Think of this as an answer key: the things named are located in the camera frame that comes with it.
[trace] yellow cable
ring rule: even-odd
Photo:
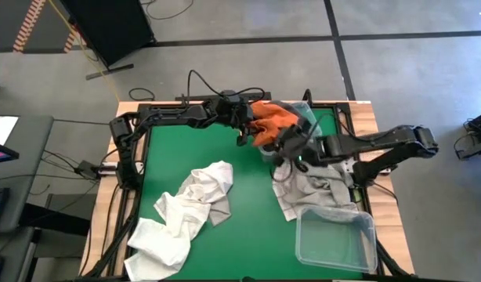
[[[117,91],[117,87],[115,87],[114,83],[109,81],[107,76],[105,76],[105,74],[103,74],[103,71],[99,68],[99,66],[97,66],[95,63],[93,63],[90,59],[89,59],[89,55],[87,54],[87,52],[85,51],[85,47],[84,45],[82,44],[82,41],[81,39],[77,36],[77,31],[75,31],[71,25],[68,23],[68,20],[63,16],[63,14],[61,14],[61,12],[58,10],[58,7],[56,7],[56,5],[54,5],[54,3],[52,2],[52,0],[48,0],[49,3],[51,4],[52,8],[56,11],[56,13],[58,14],[58,16],[60,16],[61,20],[63,20],[63,22],[65,23],[65,25],[68,27],[68,29],[70,30],[70,32],[75,36],[75,40],[77,40],[78,44],[81,46],[81,49],[82,49],[82,53],[84,54],[85,58],[98,70],[99,74],[101,74],[101,76],[103,77],[103,79],[105,80],[105,82],[107,83],[108,85],[108,88],[110,89],[110,91],[115,95],[115,98],[117,98],[117,101],[118,102],[121,102],[121,99],[120,99],[120,96],[118,95],[118,91]]]

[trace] black speaker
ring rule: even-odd
[[[79,33],[106,67],[155,42],[139,0],[61,0]]]

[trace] white paper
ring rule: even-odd
[[[13,131],[18,117],[0,117],[0,145],[4,145]]]

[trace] wooden table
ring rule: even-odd
[[[343,101],[315,101],[314,103],[344,103]],[[179,102],[153,102],[155,104],[176,104]],[[376,125],[376,120],[374,118],[373,107],[371,102],[354,101],[348,102],[350,105],[353,127],[355,133],[358,136],[371,134],[378,131],[378,126]],[[139,102],[121,102],[119,103],[117,116],[129,112],[137,111]],[[113,140],[110,140],[108,147],[108,152],[115,149]],[[139,141],[136,156],[137,159],[141,158],[143,152],[143,139]],[[381,152],[371,152],[366,154],[361,154],[361,159],[370,160],[381,154]],[[107,158],[107,161],[118,161],[118,154],[114,153]],[[388,176],[379,176],[376,178],[376,183],[383,185],[393,191],[392,182]],[[117,189],[115,191],[116,195],[114,198],[113,207],[108,216],[108,208],[110,205],[110,199],[114,188],[117,185],[117,178],[115,176],[107,176],[102,178],[98,189],[98,196],[96,198],[96,205],[92,213],[92,242],[90,255],[85,267],[84,273],[87,273],[94,264],[101,257],[103,250],[103,238],[105,234],[105,228],[108,222],[108,234],[105,243],[105,249],[108,247],[112,241],[112,236],[115,229],[115,223],[118,216],[118,207],[121,200],[121,190]],[[400,218],[399,209],[396,205],[395,199],[383,192],[375,186],[371,186],[368,190],[369,200],[371,203],[371,210],[373,211],[374,223],[376,225],[376,231],[378,234],[378,239],[386,248],[387,252],[396,260],[401,268],[406,270],[408,273],[413,273],[413,266],[411,263],[410,252],[407,247],[406,237],[404,235],[403,224]],[[129,197],[126,216],[131,210],[133,195]],[[121,274],[123,269],[123,261],[125,257],[126,240],[124,240],[119,248],[119,253],[117,257],[117,264],[115,267],[115,274]],[[84,256],[82,258],[82,264],[86,260],[87,254],[86,244],[84,250]]]

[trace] orange cloth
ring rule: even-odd
[[[251,105],[255,121],[249,125],[259,133],[255,134],[253,146],[263,146],[273,143],[281,128],[288,128],[298,122],[298,116],[276,104],[255,102]]]

